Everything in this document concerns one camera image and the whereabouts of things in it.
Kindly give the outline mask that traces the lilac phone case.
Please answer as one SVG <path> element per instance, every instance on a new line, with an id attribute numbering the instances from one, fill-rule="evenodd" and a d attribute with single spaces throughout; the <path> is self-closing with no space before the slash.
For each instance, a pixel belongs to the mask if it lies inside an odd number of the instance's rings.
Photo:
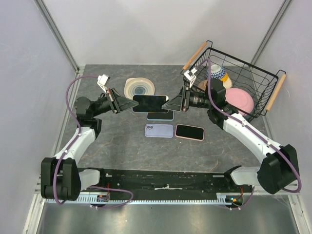
<path id="1" fill-rule="evenodd" d="M 172 138 L 174 127 L 171 124 L 146 124 L 144 135 L 146 137 Z"/>

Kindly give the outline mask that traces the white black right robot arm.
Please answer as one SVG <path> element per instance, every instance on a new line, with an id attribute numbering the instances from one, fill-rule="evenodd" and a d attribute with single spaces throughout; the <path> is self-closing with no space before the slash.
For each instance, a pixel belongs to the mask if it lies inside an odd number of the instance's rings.
<path id="1" fill-rule="evenodd" d="M 210 121 L 247 147 L 260 162 L 259 167 L 236 166 L 228 171 L 223 186 L 229 192 L 241 185 L 261 186 L 266 192 L 280 190 L 297 193 L 302 188 L 297 153 L 293 146 L 273 141 L 253 127 L 225 99 L 222 81 L 209 80 L 205 92 L 194 92 L 187 85 L 162 105 L 163 109 L 186 112 L 190 107 L 207 109 Z"/>

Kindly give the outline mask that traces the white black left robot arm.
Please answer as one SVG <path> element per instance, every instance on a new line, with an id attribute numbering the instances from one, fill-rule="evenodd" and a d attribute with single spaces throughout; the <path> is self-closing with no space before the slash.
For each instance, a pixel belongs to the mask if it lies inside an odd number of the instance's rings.
<path id="1" fill-rule="evenodd" d="M 108 89 L 96 101 L 79 97 L 74 104 L 77 129 L 69 142 L 54 157 L 41 162 L 41 196 L 57 204 L 75 201 L 80 192 L 92 187 L 101 192 L 107 186 L 102 169 L 79 169 L 78 162 L 87 148 L 100 134 L 102 121 L 99 115 L 115 114 L 138 106 L 138 102 L 121 96 L 114 88 Z"/>

